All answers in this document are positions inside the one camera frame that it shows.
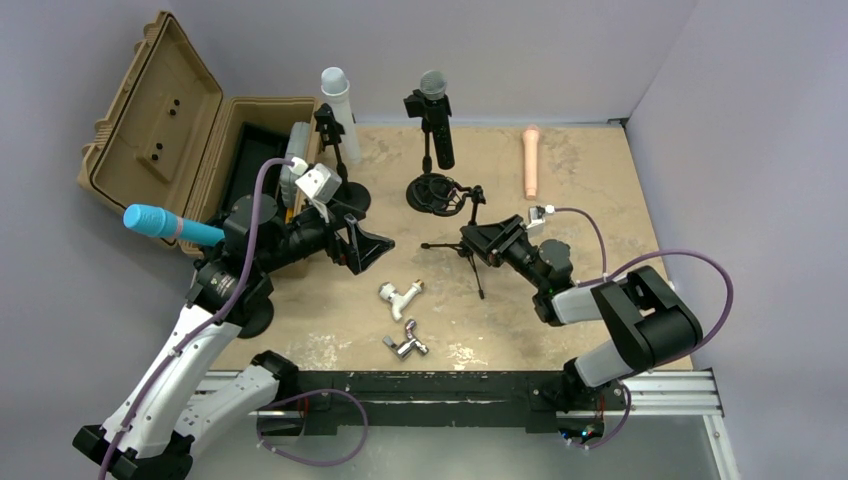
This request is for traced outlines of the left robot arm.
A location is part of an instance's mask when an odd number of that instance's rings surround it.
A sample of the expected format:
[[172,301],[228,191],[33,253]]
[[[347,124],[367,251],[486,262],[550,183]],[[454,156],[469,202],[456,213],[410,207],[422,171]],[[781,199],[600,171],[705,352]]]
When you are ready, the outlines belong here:
[[325,253],[360,274],[394,247],[364,231],[362,218],[332,203],[328,211],[312,206],[287,219],[271,197],[247,195],[211,226],[187,300],[154,362],[110,417],[74,437],[99,477],[183,479],[200,452],[250,411],[291,406],[306,413],[310,396],[298,367],[269,350],[206,400],[192,404],[191,397],[233,340],[257,336],[272,322],[274,271]]

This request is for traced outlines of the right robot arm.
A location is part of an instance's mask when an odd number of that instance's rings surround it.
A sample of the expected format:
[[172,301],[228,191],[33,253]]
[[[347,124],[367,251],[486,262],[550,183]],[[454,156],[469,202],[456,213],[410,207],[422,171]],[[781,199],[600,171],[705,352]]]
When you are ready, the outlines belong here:
[[556,239],[532,244],[517,215],[466,225],[460,234],[486,265],[508,265],[535,287],[532,303],[542,322],[555,327],[604,323],[608,341],[569,360],[556,379],[540,386],[540,397],[559,410],[584,407],[610,382],[657,367],[703,338],[700,321],[650,266],[618,281],[580,286],[572,279],[570,246]]

